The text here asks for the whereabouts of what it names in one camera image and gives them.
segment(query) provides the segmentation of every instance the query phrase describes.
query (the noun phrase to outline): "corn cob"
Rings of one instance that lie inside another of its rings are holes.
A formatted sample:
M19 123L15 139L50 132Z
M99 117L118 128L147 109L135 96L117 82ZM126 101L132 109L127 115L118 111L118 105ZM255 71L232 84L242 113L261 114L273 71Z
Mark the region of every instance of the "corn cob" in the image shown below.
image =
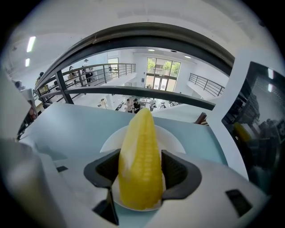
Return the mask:
M161 199L163 181L155 124L146 108L129 123L120 152L118 176L125 206L143 210Z

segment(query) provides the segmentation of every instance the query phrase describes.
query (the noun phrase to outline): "ceiling light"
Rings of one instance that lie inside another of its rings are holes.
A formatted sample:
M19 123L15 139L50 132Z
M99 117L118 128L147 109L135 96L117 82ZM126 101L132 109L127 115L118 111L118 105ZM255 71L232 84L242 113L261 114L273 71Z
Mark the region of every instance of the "ceiling light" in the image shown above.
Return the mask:
M273 79L274 78L274 72L273 72L273 70L272 69L270 69L270 68L268 68L268 77L269 78L271 78L271 79Z
M30 59L26 59L26 66L30 65Z
M272 89L273 89L273 85L272 84L268 84L268 91L272 92Z
M35 39L36 39L36 37L30 37L30 39L28 41L27 52L30 52L32 50Z

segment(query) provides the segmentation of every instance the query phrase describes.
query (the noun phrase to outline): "white plate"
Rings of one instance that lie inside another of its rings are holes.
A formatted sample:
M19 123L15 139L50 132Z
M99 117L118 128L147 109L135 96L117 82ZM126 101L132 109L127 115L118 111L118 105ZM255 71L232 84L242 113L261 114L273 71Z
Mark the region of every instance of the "white plate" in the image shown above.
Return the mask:
M121 129L114 132L106 140L106 142L104 143L104 145L102 146L100 150L100 153L105 152L105 151L113 151L118 148L121 148L125 135L126 135L127 127L128 126L122 127ZM164 128L156 126L156 125L155 125L155 131L156 131L156 138L157 138L157 142L159 146L159 151L167 150L169 152L180 152L180 153L185 154L185 150L183 146L173 134L171 134L169 131L165 130ZM163 190L165 190L164 176L163 176ZM125 206L123 202L121 201L118 177L116 178L116 180L114 181L112 185L112 193L113 193L113 199L117 204L121 205L124 208L128 208L133 211L138 211L138 210L134 210L132 208ZM160 202L158 202L152 208L147 208L145 210L140 210L140 211L153 211L153 210L157 210L159 207L160 207Z

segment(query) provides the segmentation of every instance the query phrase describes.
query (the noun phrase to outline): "glass window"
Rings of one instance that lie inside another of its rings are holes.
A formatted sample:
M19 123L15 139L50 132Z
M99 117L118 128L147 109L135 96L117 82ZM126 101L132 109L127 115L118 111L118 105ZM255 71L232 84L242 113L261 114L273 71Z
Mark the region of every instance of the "glass window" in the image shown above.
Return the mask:
M147 58L147 73L155 72L156 58Z
M147 86L147 88L152 89L153 80L154 80L154 77L153 77L153 76L147 75L147 80L146 80L146 86Z
M177 77L177 76L178 76L179 69L180 69L180 63L173 61L173 62L172 62L172 67L171 67L170 76L172 76L172 77Z
M168 84L167 84L166 91L173 92L174 87L175 87L175 83L176 83L176 80L169 79L169 80L168 80Z
M166 59L156 59L155 73L170 75L171 61Z

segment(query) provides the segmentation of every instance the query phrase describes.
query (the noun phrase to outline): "person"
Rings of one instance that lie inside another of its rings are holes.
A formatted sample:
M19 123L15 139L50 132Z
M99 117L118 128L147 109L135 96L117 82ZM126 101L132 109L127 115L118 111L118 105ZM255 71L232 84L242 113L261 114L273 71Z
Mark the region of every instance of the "person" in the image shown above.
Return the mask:
M75 77L74 72L70 73L70 74L69 74L69 77L70 77L70 78Z
M150 111L152 112L154 108L156 108L156 100L153 98L150 103Z
M89 60L88 59L85 59L84 60L84 64L83 64L83 67L86 67L87 66L87 62ZM90 73L90 69L89 68L85 68L84 69L84 72L85 72L85 77L87 79L87 83L91 82L91 79L89 77L91 77L91 73Z
M127 100L126 100L126 110L127 110L128 112L130 112L130 113L133 112L133 111L132 111L132 106L133 106L133 104L132 104L132 102L130 101L130 99L127 99Z
M141 105L140 103L138 102L137 98L134 99L134 113L138 113L139 109L140 109Z
M28 102L29 102L30 105L31 105L31 108L30 108L28 114L29 114L31 120L34 121L34 120L37 118L37 113L36 113L36 111L34 110L33 102L32 102L31 100L28 100Z

